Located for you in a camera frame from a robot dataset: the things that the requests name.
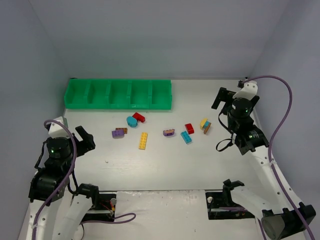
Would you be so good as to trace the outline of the yellow rounded lego brick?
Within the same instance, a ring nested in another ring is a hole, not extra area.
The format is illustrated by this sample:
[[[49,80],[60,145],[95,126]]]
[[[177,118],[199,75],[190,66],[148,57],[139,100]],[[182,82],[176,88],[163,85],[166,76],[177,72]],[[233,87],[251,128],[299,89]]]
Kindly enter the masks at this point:
[[[206,122],[208,121],[207,118],[203,118],[201,121],[200,121],[200,129],[202,130],[206,124]]]

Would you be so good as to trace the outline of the purple lego brick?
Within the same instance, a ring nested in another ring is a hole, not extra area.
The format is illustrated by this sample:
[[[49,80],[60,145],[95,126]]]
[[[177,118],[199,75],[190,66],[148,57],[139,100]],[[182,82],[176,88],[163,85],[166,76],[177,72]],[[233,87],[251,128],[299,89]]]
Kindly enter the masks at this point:
[[[123,130],[113,130],[111,135],[114,139],[123,138],[125,136]]]

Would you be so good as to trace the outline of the brown lego plate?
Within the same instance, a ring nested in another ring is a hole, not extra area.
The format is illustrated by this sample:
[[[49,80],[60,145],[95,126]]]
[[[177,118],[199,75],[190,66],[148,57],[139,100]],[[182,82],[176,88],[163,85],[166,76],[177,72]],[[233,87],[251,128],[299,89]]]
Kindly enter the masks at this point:
[[[123,130],[124,134],[127,134],[127,133],[128,133],[128,128],[127,128],[127,127],[117,127],[115,130],[116,130],[116,131]]]
[[[211,123],[209,122],[209,125],[207,127],[204,126],[203,133],[206,134],[209,131],[210,127],[211,127]]]

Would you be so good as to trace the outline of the red curved lego brick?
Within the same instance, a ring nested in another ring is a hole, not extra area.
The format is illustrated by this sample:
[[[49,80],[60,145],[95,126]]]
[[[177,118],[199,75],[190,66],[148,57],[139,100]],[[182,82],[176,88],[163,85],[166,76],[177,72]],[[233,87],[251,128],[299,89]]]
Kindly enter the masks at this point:
[[[190,134],[193,134],[195,131],[194,131],[194,128],[193,128],[193,125],[191,123],[187,123],[184,125],[185,126],[185,129],[187,131],[187,133],[190,135]]]

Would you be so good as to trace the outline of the teal oval lego piece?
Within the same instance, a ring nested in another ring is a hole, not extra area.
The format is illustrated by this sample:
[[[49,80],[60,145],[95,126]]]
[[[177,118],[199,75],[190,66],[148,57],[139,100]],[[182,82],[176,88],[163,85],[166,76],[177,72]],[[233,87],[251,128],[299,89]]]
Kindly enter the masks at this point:
[[[126,122],[128,124],[128,126],[135,128],[138,125],[138,121],[136,118],[134,118],[133,116],[128,116],[126,118]]]

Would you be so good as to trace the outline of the blue lego brick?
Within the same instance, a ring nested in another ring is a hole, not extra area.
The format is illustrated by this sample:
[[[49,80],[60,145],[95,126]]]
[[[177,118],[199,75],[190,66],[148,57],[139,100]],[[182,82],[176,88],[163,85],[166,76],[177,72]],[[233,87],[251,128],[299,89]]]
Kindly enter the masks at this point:
[[[186,144],[190,144],[192,142],[192,139],[187,131],[182,131],[180,135]]]

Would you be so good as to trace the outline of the red long lego brick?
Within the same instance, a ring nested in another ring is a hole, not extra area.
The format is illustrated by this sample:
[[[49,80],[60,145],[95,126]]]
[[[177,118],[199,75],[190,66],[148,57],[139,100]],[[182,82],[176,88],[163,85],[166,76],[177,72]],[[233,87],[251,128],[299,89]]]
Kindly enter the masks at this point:
[[[136,119],[138,122],[144,123],[146,121],[145,117],[138,112],[135,112],[132,117]]]

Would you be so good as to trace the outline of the yellow long lego plate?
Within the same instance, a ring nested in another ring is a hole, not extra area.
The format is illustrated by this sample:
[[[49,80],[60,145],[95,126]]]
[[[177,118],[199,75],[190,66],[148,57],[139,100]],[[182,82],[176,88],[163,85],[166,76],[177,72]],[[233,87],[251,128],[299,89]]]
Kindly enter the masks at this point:
[[[139,150],[145,150],[146,149],[146,144],[147,144],[147,138],[148,138],[148,133],[147,132],[142,132],[139,140]]]

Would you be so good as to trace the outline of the purple lego with gold studs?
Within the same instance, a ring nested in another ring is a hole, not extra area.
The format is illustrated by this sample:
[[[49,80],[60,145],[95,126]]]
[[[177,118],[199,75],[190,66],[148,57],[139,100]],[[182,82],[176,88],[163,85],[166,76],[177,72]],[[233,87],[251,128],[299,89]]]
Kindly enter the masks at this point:
[[[171,137],[175,134],[175,129],[166,129],[162,133],[165,137]]]

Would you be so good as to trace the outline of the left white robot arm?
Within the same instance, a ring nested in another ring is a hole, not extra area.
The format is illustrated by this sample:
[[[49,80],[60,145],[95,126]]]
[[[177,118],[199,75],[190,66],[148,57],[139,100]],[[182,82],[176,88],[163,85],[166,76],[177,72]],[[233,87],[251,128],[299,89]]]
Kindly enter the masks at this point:
[[[48,153],[48,159],[43,167],[39,166],[41,157],[35,164],[37,171],[28,194],[30,215],[26,237],[31,240],[70,240],[86,212],[97,204],[98,186],[84,183],[76,186],[73,193],[75,200],[57,233],[54,233],[57,212],[70,178],[75,177],[76,159],[94,150],[96,145],[93,135],[82,126],[75,129],[82,138],[78,140],[65,125],[56,120],[47,120],[44,125],[49,130],[49,138],[43,142],[41,151]]]

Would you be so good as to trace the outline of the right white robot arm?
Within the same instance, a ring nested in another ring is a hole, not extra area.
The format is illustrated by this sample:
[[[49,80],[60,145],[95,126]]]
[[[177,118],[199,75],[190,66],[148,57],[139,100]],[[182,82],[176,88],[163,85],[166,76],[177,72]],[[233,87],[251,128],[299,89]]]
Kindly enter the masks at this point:
[[[236,146],[242,156],[252,165],[266,193],[274,201],[256,195],[240,180],[225,180],[222,195],[229,208],[240,205],[257,219],[262,236],[269,240],[281,240],[297,233],[307,231],[314,239],[310,223],[316,216],[312,205],[305,205],[295,194],[282,174],[272,154],[272,142],[259,129],[251,113],[259,101],[256,85],[247,84],[234,92],[221,87],[212,104],[217,109],[224,103],[220,114],[227,117],[222,127],[229,133],[227,145],[219,152]]]

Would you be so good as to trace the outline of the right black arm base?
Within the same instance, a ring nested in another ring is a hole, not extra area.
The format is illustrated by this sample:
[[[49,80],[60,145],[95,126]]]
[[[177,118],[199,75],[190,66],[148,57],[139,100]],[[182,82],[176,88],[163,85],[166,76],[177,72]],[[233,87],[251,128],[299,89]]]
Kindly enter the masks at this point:
[[[206,206],[209,220],[254,219],[255,216],[239,204],[228,206],[221,191],[206,191]]]

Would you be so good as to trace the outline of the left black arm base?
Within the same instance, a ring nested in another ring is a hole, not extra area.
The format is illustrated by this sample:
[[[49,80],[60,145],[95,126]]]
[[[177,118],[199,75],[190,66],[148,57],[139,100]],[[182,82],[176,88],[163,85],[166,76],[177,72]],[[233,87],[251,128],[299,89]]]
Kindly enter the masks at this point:
[[[117,202],[116,192],[103,191],[99,193],[96,203],[87,211],[82,222],[102,221],[114,222]]]

